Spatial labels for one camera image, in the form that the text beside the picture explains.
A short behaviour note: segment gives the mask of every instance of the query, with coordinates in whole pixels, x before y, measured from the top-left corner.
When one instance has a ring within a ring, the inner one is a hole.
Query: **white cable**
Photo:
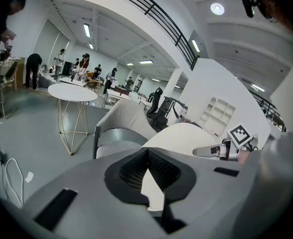
[[[13,188],[11,187],[11,184],[10,184],[10,182],[9,182],[9,180],[8,180],[8,176],[7,176],[7,165],[8,165],[8,163],[9,163],[11,160],[15,161],[16,166],[17,166],[17,168],[18,168],[18,170],[19,170],[19,172],[20,172],[20,176],[21,176],[21,189],[20,189],[20,193],[21,193],[21,201],[20,201],[20,199],[19,199],[17,193],[15,192],[15,190],[13,190]],[[16,196],[17,199],[18,199],[18,202],[20,203],[20,205],[21,205],[21,207],[22,207],[22,205],[23,205],[23,193],[22,193],[22,190],[23,190],[23,177],[22,177],[21,170],[20,170],[20,168],[19,168],[19,166],[18,166],[18,163],[17,163],[17,161],[16,161],[14,158],[11,158],[10,160],[7,161],[6,166],[5,166],[5,174],[6,174],[6,180],[7,180],[7,183],[8,183],[8,185],[9,185],[10,189],[14,192],[15,196]]]

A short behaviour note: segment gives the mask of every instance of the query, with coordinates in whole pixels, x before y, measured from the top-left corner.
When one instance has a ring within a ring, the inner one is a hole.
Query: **fluorescent light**
[[[152,60],[140,61],[140,64],[153,64]]]
[[[224,13],[224,7],[219,3],[214,3],[211,5],[211,11],[216,15],[222,15]]]
[[[196,49],[196,51],[200,52],[200,49],[198,48],[196,41],[193,40],[192,42],[193,42],[193,45],[194,45],[194,48]]]
[[[86,35],[87,35],[88,37],[90,37],[90,29],[89,29],[89,25],[88,25],[88,24],[84,24],[83,26],[84,26],[84,28],[85,28]]]
[[[257,89],[259,89],[260,91],[265,92],[265,90],[263,90],[262,88],[260,88],[260,87],[258,87],[258,86],[256,86],[256,85],[254,85],[254,84],[252,84],[252,87],[257,88]]]

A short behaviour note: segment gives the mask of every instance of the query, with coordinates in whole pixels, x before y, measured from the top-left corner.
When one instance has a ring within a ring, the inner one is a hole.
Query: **black railing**
[[[280,114],[277,112],[276,107],[253,91],[249,90],[249,92],[251,92],[253,97],[256,99],[266,118],[269,119],[273,123],[273,125],[280,129],[282,132],[286,131],[285,124],[281,119]]]
[[[170,16],[153,0],[129,0],[140,8],[145,15],[151,17],[164,31],[171,37],[175,46],[183,54],[185,60],[193,70],[199,56],[195,56],[194,52],[186,40],[185,36],[170,18]]]

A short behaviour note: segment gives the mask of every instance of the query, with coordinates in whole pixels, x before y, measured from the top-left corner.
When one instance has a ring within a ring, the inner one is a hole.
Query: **column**
[[[138,84],[138,79],[140,78],[140,74],[137,76],[135,83],[132,86],[132,92],[134,92],[136,85]]]
[[[127,80],[129,79],[129,77],[132,76],[133,70],[130,70],[129,75],[127,76]]]
[[[174,88],[175,88],[175,85],[177,84],[178,80],[180,79],[180,76],[181,76],[181,73],[182,73],[182,69],[180,68],[176,68],[173,73],[172,73],[172,76],[169,80],[169,82],[167,83],[167,86],[165,88],[165,90],[163,91],[163,94],[160,98],[160,101],[158,103],[158,106],[160,107],[161,104],[163,103],[164,101],[164,97],[170,97]]]

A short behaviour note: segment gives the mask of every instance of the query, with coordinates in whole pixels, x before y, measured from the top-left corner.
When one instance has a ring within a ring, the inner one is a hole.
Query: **shelving unit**
[[[226,101],[212,98],[199,120],[199,125],[218,138],[230,122],[234,111],[235,107]]]

